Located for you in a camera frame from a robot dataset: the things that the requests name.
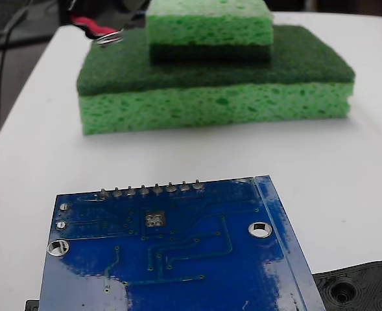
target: sponge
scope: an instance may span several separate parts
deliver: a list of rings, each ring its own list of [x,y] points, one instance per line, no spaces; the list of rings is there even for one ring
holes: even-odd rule
[[[91,47],[77,82],[85,134],[339,118],[349,110],[353,70],[302,27],[274,27],[270,63],[152,65],[145,31]]]
[[[147,29],[154,61],[271,55],[272,14],[263,0],[152,0]]]

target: electronic component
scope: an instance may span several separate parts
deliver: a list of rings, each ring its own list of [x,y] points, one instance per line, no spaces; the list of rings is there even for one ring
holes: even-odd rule
[[[268,176],[59,195],[40,311],[324,310]]]

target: red wire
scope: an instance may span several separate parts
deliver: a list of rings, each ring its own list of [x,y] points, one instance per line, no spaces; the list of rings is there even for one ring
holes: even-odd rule
[[[71,20],[74,25],[87,27],[95,36],[105,36],[106,34],[111,34],[118,31],[110,27],[98,26],[94,20],[84,16],[71,15]]]

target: metal clip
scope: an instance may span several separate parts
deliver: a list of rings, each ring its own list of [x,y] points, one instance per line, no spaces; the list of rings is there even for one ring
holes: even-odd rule
[[[111,34],[107,34],[97,39],[96,43],[101,47],[107,47],[108,45],[122,42],[124,40],[122,32],[123,29],[121,29],[120,31],[112,32]]]

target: black plastic part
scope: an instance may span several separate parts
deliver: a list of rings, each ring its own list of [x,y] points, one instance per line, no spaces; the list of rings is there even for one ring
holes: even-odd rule
[[[382,261],[314,274],[326,311],[382,311]],[[38,311],[28,300],[25,311]]]
[[[27,304],[25,305],[25,311],[38,311],[39,306],[39,300],[27,300]]]

